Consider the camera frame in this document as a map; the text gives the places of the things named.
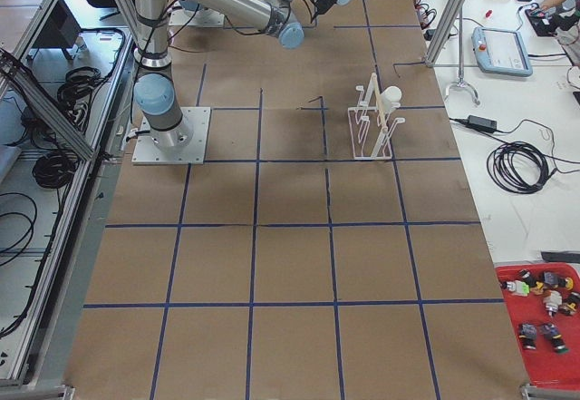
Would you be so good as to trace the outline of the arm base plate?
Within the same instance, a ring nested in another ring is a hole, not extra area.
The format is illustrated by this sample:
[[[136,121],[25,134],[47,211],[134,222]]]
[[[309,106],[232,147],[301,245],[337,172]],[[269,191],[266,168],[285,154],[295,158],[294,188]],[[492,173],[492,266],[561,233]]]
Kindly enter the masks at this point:
[[[197,12],[187,9],[173,9],[169,25],[173,27],[193,26],[216,28],[222,27],[224,24],[224,16],[214,10],[201,9]]]
[[[166,132],[150,128],[146,118],[136,140],[132,163],[137,165],[183,165],[204,163],[210,107],[182,107],[182,120],[174,129]]]

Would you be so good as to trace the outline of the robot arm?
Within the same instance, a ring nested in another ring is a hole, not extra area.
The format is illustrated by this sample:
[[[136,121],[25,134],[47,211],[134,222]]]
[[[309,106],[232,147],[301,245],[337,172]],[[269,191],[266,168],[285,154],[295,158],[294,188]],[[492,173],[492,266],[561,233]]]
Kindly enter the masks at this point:
[[[222,28],[173,30],[170,51],[185,104],[193,73],[201,102],[213,107],[209,161],[322,160],[349,156],[346,103],[353,98],[355,33],[316,18],[303,0],[261,0],[285,28],[260,34],[226,15]]]

